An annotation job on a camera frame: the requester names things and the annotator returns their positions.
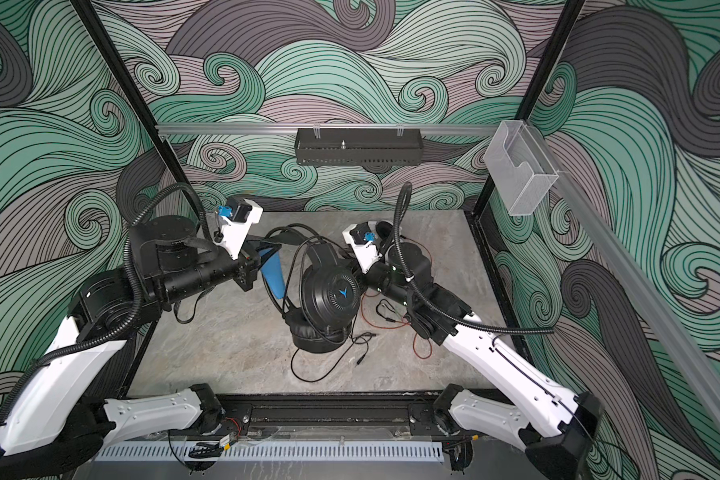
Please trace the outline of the black frame post left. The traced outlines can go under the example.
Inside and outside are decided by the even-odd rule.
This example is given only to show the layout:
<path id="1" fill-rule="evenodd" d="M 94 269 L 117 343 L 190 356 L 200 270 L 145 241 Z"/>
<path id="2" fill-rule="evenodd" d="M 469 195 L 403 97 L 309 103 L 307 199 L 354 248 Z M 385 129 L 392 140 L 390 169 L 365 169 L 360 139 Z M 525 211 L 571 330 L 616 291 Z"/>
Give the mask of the black frame post left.
<path id="1" fill-rule="evenodd" d="M 129 74 L 125 62 L 119 55 L 92 2 L 72 0 L 71 5 L 122 90 L 141 127 L 146 132 L 149 143 L 153 146 L 153 153 L 162 163 L 163 170 L 172 176 L 175 183 L 189 184 L 173 147 L 160 137 L 156 119 Z"/>

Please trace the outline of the clear plastic wall bin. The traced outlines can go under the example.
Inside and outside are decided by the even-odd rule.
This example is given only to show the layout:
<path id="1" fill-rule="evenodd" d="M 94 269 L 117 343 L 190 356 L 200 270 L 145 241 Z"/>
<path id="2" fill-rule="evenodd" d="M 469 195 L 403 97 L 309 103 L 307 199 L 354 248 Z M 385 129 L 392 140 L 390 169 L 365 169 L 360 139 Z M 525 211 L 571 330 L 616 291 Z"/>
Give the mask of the clear plastic wall bin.
<path id="1" fill-rule="evenodd" d="M 559 178 L 543 135 L 522 120 L 499 124 L 483 160 L 510 216 L 532 215 Z"/>

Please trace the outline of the black frame post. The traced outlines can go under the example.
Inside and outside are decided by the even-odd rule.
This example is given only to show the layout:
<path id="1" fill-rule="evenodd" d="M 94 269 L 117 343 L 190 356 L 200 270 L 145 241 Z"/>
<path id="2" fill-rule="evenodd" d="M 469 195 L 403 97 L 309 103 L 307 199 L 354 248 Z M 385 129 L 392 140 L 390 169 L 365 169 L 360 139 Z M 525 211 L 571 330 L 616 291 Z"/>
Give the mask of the black frame post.
<path id="1" fill-rule="evenodd" d="M 160 137 L 156 119 L 129 74 L 125 62 L 119 55 L 92 2 L 72 0 L 71 5 L 122 90 L 141 127 L 146 132 L 149 143 L 153 146 L 153 153 L 162 163 L 163 170 L 172 176 L 175 183 L 189 184 L 173 147 Z"/>
<path id="2" fill-rule="evenodd" d="M 513 120 L 522 120 L 531 125 L 530 117 L 537 101 L 540 99 L 547 82 L 551 79 L 553 70 L 569 39 L 573 27 L 578 20 L 584 3 L 582 1 L 567 1 L 561 11 L 551 37 L 544 47 L 539 66 L 534 73 L 528 90 L 521 101 Z M 474 217 L 482 219 L 489 211 L 489 200 L 493 193 L 498 192 L 490 176 L 483 187 L 478 201 L 473 209 Z"/>

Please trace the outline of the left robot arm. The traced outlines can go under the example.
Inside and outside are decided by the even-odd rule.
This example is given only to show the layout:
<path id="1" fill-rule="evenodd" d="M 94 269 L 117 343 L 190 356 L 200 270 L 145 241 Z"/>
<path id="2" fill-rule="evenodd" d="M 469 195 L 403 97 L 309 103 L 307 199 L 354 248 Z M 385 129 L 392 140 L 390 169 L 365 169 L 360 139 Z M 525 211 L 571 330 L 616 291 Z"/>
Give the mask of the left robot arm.
<path id="1" fill-rule="evenodd" d="M 62 475 L 108 446 L 152 433 L 218 430 L 223 409 L 206 384 L 136 400 L 88 394 L 131 333 L 163 309 L 227 281 L 252 287 L 261 259 L 248 233 L 259 215 L 238 220 L 222 210 L 218 221 L 211 241 L 181 216 L 131 228 L 123 267 L 92 278 L 0 406 L 0 479 Z"/>

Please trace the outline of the black blue headphones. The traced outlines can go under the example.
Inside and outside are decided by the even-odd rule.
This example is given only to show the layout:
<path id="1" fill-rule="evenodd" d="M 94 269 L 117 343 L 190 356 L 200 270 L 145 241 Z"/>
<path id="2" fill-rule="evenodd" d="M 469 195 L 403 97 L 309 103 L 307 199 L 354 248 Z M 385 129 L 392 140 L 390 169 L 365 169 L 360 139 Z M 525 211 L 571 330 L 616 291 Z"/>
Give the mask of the black blue headphones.
<path id="1" fill-rule="evenodd" d="M 288 297 L 279 247 L 294 245 L 295 259 L 309 265 L 299 274 L 297 303 Z M 264 285 L 288 326 L 293 344 L 312 354 L 332 352 L 351 336 L 359 312 L 361 288 L 354 272 L 355 259 L 338 243 L 303 224 L 275 227 L 262 240 Z"/>

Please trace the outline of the black perforated metal tray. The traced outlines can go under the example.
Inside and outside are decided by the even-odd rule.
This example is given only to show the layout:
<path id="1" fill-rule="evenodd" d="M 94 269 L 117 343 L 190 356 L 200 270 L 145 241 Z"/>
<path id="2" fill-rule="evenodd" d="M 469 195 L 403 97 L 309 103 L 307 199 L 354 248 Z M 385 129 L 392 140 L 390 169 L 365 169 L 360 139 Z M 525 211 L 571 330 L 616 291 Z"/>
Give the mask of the black perforated metal tray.
<path id="1" fill-rule="evenodd" d="M 418 165 L 424 153 L 417 129 L 302 128 L 295 138 L 297 162 L 305 166 L 383 169 Z"/>

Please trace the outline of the aluminium rail right wall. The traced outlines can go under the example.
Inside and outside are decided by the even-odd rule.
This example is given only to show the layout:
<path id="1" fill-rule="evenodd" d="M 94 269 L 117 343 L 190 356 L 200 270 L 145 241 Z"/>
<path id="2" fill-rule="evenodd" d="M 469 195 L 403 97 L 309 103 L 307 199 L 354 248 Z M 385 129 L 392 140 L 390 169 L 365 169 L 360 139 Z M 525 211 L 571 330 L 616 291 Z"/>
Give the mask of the aluminium rail right wall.
<path id="1" fill-rule="evenodd" d="M 602 253 L 611 271 L 622 285 L 636 312 L 648 323 L 690 388 L 712 418 L 720 432 L 720 374 L 709 362 L 663 299 L 654 284 L 646 277 L 634 258 L 612 230 L 591 207 L 568 168 L 560 165 L 540 131 L 533 125 L 526 128 L 541 157 L 558 175 L 555 185 L 587 231 L 594 245 Z"/>

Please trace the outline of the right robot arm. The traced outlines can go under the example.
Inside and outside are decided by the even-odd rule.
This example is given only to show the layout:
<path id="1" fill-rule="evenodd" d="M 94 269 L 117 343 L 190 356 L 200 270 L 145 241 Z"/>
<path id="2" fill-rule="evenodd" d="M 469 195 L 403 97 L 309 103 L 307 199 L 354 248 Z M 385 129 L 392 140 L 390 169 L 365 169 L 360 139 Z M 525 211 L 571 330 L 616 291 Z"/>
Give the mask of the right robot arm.
<path id="1" fill-rule="evenodd" d="M 548 479 L 578 479 L 602 416 L 590 392 L 575 393 L 536 369 L 504 341 L 506 329 L 485 325 L 451 292 L 431 283 L 418 297 L 397 258 L 375 241 L 350 240 L 366 284 L 403 305 L 410 325 L 480 372 L 503 395 L 493 400 L 449 386 L 435 408 L 444 429 L 473 431 L 522 450 Z"/>

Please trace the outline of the black frame post right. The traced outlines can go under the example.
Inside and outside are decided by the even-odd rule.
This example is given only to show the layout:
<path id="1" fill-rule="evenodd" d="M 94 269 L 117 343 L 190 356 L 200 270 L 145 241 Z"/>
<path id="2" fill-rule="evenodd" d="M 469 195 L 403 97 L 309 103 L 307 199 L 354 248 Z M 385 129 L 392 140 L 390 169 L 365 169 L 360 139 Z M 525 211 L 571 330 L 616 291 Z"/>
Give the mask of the black frame post right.
<path id="1" fill-rule="evenodd" d="M 578 20 L 584 3 L 582 1 L 567 1 L 561 11 L 551 37 L 544 47 L 539 66 L 534 73 L 528 90 L 521 101 L 513 120 L 522 120 L 531 125 L 530 117 L 537 101 L 540 99 L 547 82 L 551 79 L 553 70 L 569 39 L 573 27 Z M 490 176 L 483 187 L 478 201 L 473 209 L 474 217 L 482 219 L 489 211 L 489 200 L 493 193 L 498 192 Z"/>

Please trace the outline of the white black headphones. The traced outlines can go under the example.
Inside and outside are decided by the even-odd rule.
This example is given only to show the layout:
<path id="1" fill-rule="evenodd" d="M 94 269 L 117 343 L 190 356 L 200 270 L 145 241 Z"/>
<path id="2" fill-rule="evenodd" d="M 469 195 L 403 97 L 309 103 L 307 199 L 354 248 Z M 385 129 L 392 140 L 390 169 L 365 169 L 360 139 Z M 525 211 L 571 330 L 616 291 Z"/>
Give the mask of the white black headphones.
<path id="1" fill-rule="evenodd" d="M 382 241 L 394 241 L 394 225 L 385 220 L 378 221 L 375 225 L 375 232 Z"/>

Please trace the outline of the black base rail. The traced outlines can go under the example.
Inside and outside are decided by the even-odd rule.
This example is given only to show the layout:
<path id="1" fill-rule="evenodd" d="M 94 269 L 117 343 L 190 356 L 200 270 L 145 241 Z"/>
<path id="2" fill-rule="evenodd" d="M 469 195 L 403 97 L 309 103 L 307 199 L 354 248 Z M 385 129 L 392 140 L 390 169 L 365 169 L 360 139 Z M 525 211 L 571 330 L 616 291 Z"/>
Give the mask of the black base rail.
<path id="1" fill-rule="evenodd" d="M 274 427 L 393 427 L 413 435 L 441 433 L 438 391 L 321 394 L 219 394 L 229 418 L 247 433 Z"/>

